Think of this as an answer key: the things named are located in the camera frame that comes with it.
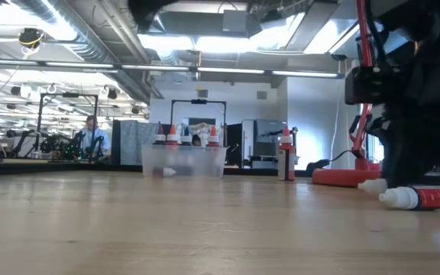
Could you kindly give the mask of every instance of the table surface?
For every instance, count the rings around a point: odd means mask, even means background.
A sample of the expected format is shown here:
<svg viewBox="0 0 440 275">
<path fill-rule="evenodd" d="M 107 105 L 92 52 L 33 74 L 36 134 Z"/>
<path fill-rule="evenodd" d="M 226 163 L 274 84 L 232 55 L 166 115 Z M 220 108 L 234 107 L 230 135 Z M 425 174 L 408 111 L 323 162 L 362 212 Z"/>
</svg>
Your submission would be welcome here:
<svg viewBox="0 0 440 275">
<path fill-rule="evenodd" d="M 304 179 L 0 176 L 0 274 L 440 275 L 440 210 Z"/>
</svg>

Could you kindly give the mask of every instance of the blue shirt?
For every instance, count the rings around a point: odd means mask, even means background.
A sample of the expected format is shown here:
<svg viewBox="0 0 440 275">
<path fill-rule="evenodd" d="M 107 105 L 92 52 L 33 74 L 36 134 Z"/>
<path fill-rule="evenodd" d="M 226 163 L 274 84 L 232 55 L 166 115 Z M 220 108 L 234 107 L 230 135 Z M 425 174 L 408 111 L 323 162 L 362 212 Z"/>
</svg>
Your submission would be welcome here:
<svg viewBox="0 0 440 275">
<path fill-rule="evenodd" d="M 88 128 L 82 129 L 81 132 L 86 134 L 82 138 L 82 148 L 85 150 L 87 147 L 91 146 L 92 132 L 90 130 L 88 130 Z M 103 152 L 110 150 L 111 146 L 110 146 L 110 140 L 108 139 L 108 134 L 104 130 L 97 128 L 95 130 L 95 139 L 98 137 L 103 137 L 103 144 L 101 146 L 101 150 L 103 150 Z M 96 144 L 96 148 L 95 148 L 94 152 L 95 153 L 98 152 L 98 144 Z"/>
</svg>

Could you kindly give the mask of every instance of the plastic bin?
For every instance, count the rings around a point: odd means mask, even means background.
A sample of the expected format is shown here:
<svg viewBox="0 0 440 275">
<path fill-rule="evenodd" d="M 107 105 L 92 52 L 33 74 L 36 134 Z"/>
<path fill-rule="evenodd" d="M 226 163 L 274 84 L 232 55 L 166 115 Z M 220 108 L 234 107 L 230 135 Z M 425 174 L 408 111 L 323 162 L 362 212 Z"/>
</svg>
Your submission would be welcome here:
<svg viewBox="0 0 440 275">
<path fill-rule="evenodd" d="M 142 145 L 145 177 L 222 178 L 227 148 Z"/>
</svg>

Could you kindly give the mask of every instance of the red base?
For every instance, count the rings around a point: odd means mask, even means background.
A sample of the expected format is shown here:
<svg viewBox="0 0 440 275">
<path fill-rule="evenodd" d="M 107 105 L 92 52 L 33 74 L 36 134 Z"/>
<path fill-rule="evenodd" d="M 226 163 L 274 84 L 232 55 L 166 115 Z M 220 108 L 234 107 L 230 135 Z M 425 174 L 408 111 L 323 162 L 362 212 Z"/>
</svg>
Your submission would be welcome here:
<svg viewBox="0 0 440 275">
<path fill-rule="evenodd" d="M 312 182 L 314 184 L 357 188 L 359 183 L 378 179 L 380 173 L 380 171 L 369 170 L 317 169 L 313 171 Z"/>
</svg>

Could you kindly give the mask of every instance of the person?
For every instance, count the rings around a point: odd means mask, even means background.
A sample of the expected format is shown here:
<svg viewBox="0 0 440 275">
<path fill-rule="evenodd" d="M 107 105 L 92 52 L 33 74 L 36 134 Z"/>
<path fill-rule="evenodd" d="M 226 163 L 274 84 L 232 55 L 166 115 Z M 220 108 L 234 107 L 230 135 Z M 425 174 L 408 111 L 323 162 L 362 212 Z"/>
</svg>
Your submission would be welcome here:
<svg viewBox="0 0 440 275">
<path fill-rule="evenodd" d="M 86 148 L 91 147 L 92 144 L 92 128 L 93 123 L 95 122 L 95 139 L 98 137 L 103 137 L 103 142 L 101 146 L 101 150 L 103 154 L 105 154 L 106 151 L 110 150 L 110 140 L 108 139 L 108 134 L 98 128 L 98 121 L 96 120 L 96 117 L 94 115 L 90 115 L 86 119 L 86 128 L 83 128 L 81 130 L 82 133 L 86 134 L 84 138 L 82 139 L 82 148 L 86 151 Z M 96 148 L 92 152 L 92 158 L 95 158 L 98 156 L 98 144 L 96 144 Z"/>
<path fill-rule="evenodd" d="M 193 146 L 202 146 L 202 140 L 197 134 L 194 134 L 191 139 Z"/>
</svg>

